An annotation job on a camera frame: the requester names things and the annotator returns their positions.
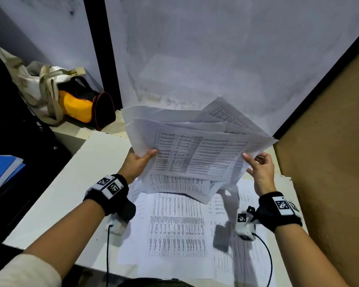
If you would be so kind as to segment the black bag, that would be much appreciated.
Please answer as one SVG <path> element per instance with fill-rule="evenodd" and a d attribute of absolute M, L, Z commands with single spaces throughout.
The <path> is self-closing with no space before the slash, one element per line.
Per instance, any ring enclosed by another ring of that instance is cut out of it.
<path fill-rule="evenodd" d="M 0 155 L 21 158 L 25 164 L 0 187 L 2 243 L 72 156 L 49 126 L 31 113 L 1 59 Z"/>

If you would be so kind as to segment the printed paper sheet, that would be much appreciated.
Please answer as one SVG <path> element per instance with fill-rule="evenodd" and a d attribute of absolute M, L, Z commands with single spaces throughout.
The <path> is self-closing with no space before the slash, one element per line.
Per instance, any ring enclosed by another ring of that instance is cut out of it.
<path fill-rule="evenodd" d="M 254 181 L 240 179 L 236 187 L 219 190 L 208 204 L 208 227 L 214 248 L 214 280 L 230 287 L 276 286 L 271 272 L 266 230 L 256 226 L 254 241 L 242 240 L 235 231 L 236 212 L 258 207 Z"/>
<path fill-rule="evenodd" d="M 145 224 L 148 223 L 151 213 L 152 195 L 145 193 L 141 181 L 135 181 L 129 187 L 128 199 L 136 206 L 134 218 L 128 223 L 119 248 L 117 264 L 138 265 L 143 242 L 146 241 Z"/>
<path fill-rule="evenodd" d="M 139 236 L 138 276 L 214 279 L 214 248 L 208 206 L 180 194 L 147 195 Z"/>

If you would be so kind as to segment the black left wrist band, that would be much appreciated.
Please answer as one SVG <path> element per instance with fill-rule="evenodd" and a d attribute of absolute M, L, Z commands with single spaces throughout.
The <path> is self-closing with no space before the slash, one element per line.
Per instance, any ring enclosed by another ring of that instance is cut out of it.
<path fill-rule="evenodd" d="M 96 202 L 105 216 L 117 214 L 121 221 L 128 223 L 136 214 L 135 204 L 128 199 L 129 185 L 120 174 L 106 175 L 93 184 L 85 193 L 85 200 Z"/>

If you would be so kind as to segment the cream sleeve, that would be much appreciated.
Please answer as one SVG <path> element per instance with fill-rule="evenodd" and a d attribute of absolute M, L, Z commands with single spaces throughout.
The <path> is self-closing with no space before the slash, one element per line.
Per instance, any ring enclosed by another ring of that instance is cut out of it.
<path fill-rule="evenodd" d="M 0 270 L 0 287 L 61 287 L 58 272 L 42 259 L 27 254 L 14 257 Z"/>

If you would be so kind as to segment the bundle of printed paper sheets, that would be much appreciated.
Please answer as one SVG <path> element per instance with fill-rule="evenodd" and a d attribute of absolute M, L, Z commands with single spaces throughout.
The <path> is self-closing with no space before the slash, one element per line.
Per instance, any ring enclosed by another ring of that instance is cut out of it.
<path fill-rule="evenodd" d="M 219 96 L 202 110 L 131 106 L 121 110 L 134 152 L 157 149 L 141 176 L 142 191 L 185 194 L 207 204 L 238 183 L 248 163 L 278 140 Z"/>

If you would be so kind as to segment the person's right forearm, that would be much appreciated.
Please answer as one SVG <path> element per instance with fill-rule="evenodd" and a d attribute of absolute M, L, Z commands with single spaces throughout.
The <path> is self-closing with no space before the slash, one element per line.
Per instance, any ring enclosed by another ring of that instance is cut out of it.
<path fill-rule="evenodd" d="M 274 235 L 293 287 L 350 287 L 301 226 L 278 226 Z"/>

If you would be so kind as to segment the black wrist band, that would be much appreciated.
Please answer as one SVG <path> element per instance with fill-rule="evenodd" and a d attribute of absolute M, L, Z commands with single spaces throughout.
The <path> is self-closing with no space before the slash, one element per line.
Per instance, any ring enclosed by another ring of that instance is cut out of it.
<path fill-rule="evenodd" d="M 85 200 L 96 202 L 105 216 L 117 214 L 121 221 L 128 223 L 136 214 L 135 204 L 128 199 L 129 185 L 120 174 L 106 175 L 93 184 L 85 193 Z"/>
<path fill-rule="evenodd" d="M 273 233 L 279 226 L 291 224 L 303 226 L 301 212 L 297 206 L 278 191 L 260 196 L 259 207 L 253 216 L 255 220 L 258 220 Z"/>

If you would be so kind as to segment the beige canvas tote bag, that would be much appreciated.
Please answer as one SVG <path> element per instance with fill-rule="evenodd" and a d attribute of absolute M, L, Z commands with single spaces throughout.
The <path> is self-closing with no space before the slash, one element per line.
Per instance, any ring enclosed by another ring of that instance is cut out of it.
<path fill-rule="evenodd" d="M 72 77 L 85 75 L 85 69 L 76 67 L 68 70 L 37 61 L 26 66 L 22 59 L 1 47 L 0 59 L 33 113 L 48 125 L 60 124 L 64 114 L 59 104 L 58 84 L 68 82 Z"/>

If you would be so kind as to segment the person's right hand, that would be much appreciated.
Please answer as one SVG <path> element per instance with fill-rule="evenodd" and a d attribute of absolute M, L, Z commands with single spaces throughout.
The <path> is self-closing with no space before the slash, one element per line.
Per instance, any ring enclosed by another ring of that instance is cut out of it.
<path fill-rule="evenodd" d="M 274 164 L 270 154 L 262 152 L 255 157 L 259 162 L 259 169 L 252 170 L 249 167 L 246 172 L 254 179 L 254 190 L 256 194 L 261 197 L 267 193 L 276 192 L 277 189 L 274 183 Z"/>

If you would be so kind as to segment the black right wrist band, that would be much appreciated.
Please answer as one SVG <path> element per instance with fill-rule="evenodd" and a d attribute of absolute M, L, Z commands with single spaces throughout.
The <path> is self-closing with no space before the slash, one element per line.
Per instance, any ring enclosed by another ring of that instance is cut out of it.
<path fill-rule="evenodd" d="M 291 224 L 303 226 L 301 212 L 297 206 L 278 191 L 260 196 L 259 207 L 253 216 L 255 220 L 258 220 L 273 233 L 279 226 Z"/>

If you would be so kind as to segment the brown board panel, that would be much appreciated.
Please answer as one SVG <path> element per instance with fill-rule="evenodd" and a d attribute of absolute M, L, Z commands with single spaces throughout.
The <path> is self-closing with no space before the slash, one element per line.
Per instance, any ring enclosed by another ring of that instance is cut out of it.
<path fill-rule="evenodd" d="M 359 54 L 275 146 L 308 232 L 359 287 Z"/>

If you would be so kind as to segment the yellow and black pouch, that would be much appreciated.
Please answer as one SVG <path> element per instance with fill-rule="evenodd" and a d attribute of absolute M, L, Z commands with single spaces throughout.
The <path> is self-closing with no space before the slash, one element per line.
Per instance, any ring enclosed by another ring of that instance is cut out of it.
<path fill-rule="evenodd" d="M 72 77 L 57 87 L 58 102 L 65 115 L 99 130 L 115 122 L 111 95 L 93 90 L 84 77 Z"/>

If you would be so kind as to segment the person's left hand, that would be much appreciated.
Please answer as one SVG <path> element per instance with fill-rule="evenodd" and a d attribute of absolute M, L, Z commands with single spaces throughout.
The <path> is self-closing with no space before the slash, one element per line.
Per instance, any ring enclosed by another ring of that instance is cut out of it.
<path fill-rule="evenodd" d="M 139 162 L 139 158 L 140 157 L 135 154 L 133 148 L 131 147 L 123 165 L 117 173 L 121 175 L 128 184 L 133 183 L 134 180 L 142 174 L 148 164 L 148 162 Z"/>

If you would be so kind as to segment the black vertical post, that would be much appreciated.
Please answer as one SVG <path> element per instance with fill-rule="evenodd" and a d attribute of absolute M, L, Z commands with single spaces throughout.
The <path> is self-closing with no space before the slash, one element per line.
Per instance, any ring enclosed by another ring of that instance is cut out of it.
<path fill-rule="evenodd" d="M 105 0 L 83 0 L 105 92 L 115 110 L 123 108 Z"/>

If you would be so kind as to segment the blue folder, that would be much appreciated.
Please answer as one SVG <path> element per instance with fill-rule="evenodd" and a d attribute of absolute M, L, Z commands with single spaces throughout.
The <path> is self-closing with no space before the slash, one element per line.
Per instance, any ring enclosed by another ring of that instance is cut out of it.
<path fill-rule="evenodd" d="M 25 164 L 21 158 L 0 155 L 0 187 L 15 176 L 24 166 Z"/>

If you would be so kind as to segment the person's left forearm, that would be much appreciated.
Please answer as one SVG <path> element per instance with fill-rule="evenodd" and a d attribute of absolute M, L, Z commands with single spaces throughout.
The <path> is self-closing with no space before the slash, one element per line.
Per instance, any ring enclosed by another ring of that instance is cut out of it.
<path fill-rule="evenodd" d="M 48 263 L 64 279 L 104 217 L 103 208 L 87 199 L 43 233 L 24 253 Z"/>

